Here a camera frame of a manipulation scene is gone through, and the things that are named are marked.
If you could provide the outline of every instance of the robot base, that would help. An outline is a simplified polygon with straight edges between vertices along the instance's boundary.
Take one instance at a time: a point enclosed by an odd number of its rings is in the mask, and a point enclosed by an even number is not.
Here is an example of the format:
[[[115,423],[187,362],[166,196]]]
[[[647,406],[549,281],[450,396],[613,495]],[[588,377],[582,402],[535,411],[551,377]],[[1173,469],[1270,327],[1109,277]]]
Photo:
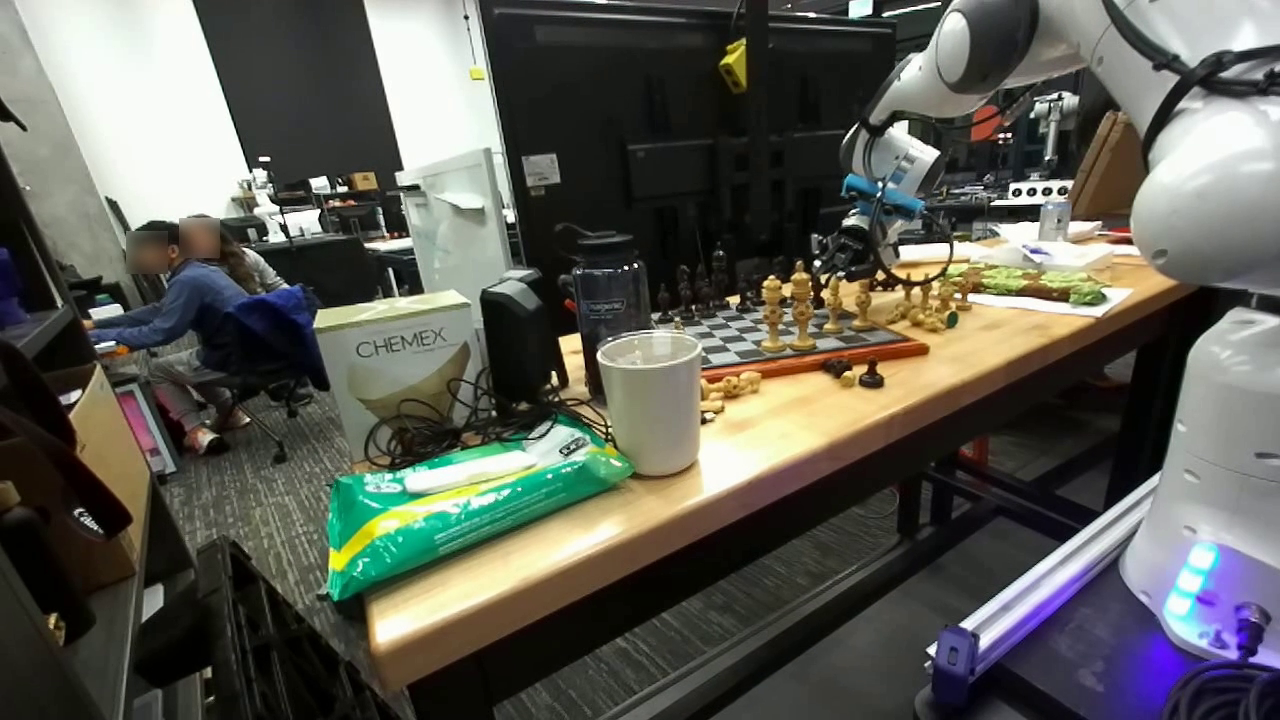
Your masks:
[[[1118,561],[1163,630],[1280,667],[1280,317],[1230,308],[1182,370],[1150,510]]]

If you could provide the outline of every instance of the green bag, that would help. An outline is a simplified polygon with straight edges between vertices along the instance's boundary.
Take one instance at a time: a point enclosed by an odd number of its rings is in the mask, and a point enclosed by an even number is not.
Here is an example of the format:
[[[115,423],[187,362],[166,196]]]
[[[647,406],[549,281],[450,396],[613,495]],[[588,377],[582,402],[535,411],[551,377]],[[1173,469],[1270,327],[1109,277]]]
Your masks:
[[[527,434],[461,447],[401,470],[326,484],[326,600],[350,600],[393,574],[601,495],[632,464],[575,416]]]

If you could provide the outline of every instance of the man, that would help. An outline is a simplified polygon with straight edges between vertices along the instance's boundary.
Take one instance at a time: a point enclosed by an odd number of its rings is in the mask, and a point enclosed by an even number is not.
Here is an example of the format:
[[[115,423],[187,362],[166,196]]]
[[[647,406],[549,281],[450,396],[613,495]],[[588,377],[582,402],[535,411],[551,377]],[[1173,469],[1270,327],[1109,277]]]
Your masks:
[[[87,324],[91,345],[160,348],[194,331],[194,348],[166,353],[146,362],[150,390],[160,406],[185,427],[185,438],[198,457],[227,453],[227,443],[205,423],[187,389],[198,389],[220,418],[234,416],[227,390],[210,389],[224,362],[224,312],[230,312],[249,293],[214,265],[190,259],[190,240],[180,223],[150,219],[130,232],[135,259],[166,277],[165,300],[129,317]]]

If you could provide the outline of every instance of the white box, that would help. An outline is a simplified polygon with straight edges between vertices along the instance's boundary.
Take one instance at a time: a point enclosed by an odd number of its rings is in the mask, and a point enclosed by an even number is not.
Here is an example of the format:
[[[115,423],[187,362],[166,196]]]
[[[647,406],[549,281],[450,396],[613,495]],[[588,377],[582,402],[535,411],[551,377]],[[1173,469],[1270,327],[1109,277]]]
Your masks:
[[[350,457],[393,418],[462,418],[479,370],[475,312],[461,293],[321,308],[316,345]]]

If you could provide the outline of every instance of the person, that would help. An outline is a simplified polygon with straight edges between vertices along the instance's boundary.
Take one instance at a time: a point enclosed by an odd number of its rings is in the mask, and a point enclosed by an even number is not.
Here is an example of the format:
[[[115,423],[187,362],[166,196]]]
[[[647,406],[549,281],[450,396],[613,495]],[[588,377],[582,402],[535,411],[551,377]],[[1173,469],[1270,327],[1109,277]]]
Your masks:
[[[277,267],[242,247],[227,223],[210,219],[210,215],[187,215],[185,232],[190,240],[190,257],[205,265],[220,265],[249,294],[265,294],[282,287],[282,281],[277,277]]]
[[[220,423],[234,416],[230,390],[214,389],[220,366],[227,362],[220,324],[249,293],[214,265],[190,259],[190,240],[180,223],[146,219],[130,232],[130,247],[146,270],[166,277],[166,287],[150,308],[87,324],[91,345],[115,345],[115,353],[165,348],[190,331],[194,348],[160,353],[146,362],[146,380],[166,418],[185,427],[190,453],[227,453],[227,438],[205,423],[187,389],[209,389],[205,398],[214,406]]]

